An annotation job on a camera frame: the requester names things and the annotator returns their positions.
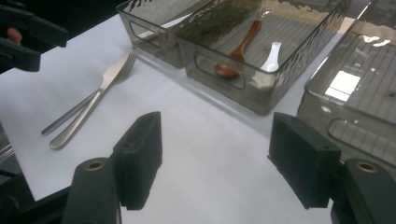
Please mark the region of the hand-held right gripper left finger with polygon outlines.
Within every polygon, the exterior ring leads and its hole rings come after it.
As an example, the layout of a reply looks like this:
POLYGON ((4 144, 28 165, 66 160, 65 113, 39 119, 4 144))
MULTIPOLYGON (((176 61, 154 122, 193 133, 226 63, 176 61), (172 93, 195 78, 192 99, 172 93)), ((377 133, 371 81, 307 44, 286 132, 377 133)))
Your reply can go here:
POLYGON ((127 210, 142 209, 163 163, 161 113, 139 117, 113 147, 110 158, 115 162, 120 204, 127 210))

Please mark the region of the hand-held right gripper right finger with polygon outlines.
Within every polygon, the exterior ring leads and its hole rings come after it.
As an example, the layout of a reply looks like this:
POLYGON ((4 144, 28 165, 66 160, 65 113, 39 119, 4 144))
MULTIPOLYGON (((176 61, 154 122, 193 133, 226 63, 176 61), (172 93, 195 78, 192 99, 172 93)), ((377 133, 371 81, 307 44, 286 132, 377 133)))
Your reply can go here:
POLYGON ((341 150, 300 119, 275 112, 269 160, 305 209, 326 208, 341 150))

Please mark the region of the smoky clear plastic bin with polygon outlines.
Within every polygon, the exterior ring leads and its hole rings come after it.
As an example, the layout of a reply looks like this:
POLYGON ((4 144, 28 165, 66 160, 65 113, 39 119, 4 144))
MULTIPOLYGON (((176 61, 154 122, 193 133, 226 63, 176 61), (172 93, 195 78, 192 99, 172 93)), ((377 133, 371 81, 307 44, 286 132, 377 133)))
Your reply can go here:
POLYGON ((396 179, 396 0, 370 0, 304 86, 297 117, 396 179))
POLYGON ((354 0, 218 0, 183 22, 177 39, 188 77, 247 109, 266 115, 328 45, 354 0), (252 23, 262 26, 244 50, 232 78, 215 66, 240 44, 252 23), (279 67, 261 70, 273 42, 279 67))
POLYGON ((177 26, 204 4, 204 0, 128 0, 116 10, 134 46, 180 68, 177 26))

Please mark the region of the steel table knife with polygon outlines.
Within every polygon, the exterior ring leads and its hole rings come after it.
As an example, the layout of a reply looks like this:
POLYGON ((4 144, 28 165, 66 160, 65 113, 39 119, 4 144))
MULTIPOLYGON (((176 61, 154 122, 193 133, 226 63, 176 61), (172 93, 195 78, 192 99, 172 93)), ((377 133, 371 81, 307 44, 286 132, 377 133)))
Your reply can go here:
POLYGON ((102 84, 95 92, 92 100, 82 110, 78 111, 79 114, 63 131, 61 131, 53 140, 50 141, 50 148, 62 149, 72 140, 74 135, 82 127, 91 112, 101 101, 102 97, 112 86, 114 86, 112 85, 113 80, 132 54, 135 56, 134 49, 126 51, 114 64, 112 64, 105 71, 105 73, 103 74, 102 84))

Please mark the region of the steel fork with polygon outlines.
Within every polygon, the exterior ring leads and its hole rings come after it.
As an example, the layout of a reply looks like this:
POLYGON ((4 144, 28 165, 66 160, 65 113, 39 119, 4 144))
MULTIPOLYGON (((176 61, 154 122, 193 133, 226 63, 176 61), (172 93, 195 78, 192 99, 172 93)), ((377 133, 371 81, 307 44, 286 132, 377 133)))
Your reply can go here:
MULTIPOLYGON (((116 75, 115 79, 112 82, 112 85, 117 85, 122 83, 124 80, 126 80, 129 77, 129 72, 130 69, 134 65, 134 60, 135 56, 132 54, 130 58, 126 61, 124 66, 121 68, 119 73, 116 75)), ((82 110, 93 98, 95 95, 95 91, 86 97, 84 100, 82 100, 80 103, 69 109, 67 112, 65 112, 62 116, 60 116, 58 119, 53 121, 48 127, 43 129, 41 131, 42 135, 49 135, 53 131, 55 131, 57 128, 59 128, 61 125, 63 125, 66 121, 68 121, 70 118, 72 118, 78 111, 82 110)))

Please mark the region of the white ceramic spoon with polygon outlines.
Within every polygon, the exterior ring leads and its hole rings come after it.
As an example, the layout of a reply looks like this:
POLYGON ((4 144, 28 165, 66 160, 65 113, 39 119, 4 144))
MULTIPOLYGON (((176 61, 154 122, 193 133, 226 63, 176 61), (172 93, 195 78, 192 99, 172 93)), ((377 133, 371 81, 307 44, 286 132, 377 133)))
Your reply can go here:
POLYGON ((282 43, 281 42, 273 42, 271 46, 270 53, 264 62, 264 64, 261 67, 261 70, 265 72, 275 72, 278 67, 278 57, 279 57, 279 52, 281 49, 282 43))

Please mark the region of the brown wooden spoon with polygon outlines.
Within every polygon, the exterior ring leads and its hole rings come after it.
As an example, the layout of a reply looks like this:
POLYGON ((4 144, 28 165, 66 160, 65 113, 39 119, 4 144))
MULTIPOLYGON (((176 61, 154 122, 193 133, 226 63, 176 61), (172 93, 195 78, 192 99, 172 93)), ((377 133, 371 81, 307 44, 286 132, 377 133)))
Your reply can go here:
POLYGON ((244 50, 258 33, 261 26, 262 22, 255 20, 240 44, 229 54, 227 58, 216 64, 215 73, 218 76, 223 78, 232 78, 238 76, 242 72, 245 62, 244 50))

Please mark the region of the white table sheet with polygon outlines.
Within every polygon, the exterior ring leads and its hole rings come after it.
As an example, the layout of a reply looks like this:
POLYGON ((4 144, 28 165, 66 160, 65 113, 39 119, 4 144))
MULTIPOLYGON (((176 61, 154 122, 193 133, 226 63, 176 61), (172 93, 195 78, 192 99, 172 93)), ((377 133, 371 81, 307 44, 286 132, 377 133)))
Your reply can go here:
POLYGON ((71 142, 51 149, 44 128, 96 91, 130 46, 115 17, 46 52, 38 72, 0 75, 0 123, 36 199, 69 186, 81 162, 110 155, 138 117, 158 111, 163 163, 145 207, 124 212, 123 224, 332 224, 328 210, 303 208, 269 161, 270 117, 146 53, 71 142))

